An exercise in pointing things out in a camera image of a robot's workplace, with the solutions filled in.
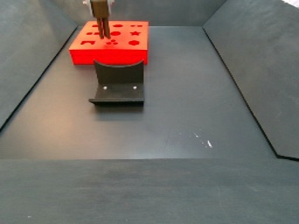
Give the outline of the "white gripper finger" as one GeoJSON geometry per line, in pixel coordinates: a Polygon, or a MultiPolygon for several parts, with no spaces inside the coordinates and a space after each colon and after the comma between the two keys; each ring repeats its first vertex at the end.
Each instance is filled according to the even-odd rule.
{"type": "Polygon", "coordinates": [[[85,5],[90,5],[91,4],[91,0],[83,0],[82,1],[85,5]]]}
{"type": "Polygon", "coordinates": [[[109,3],[110,5],[113,5],[113,4],[115,3],[115,1],[117,1],[117,0],[107,0],[107,3],[109,3]]]}

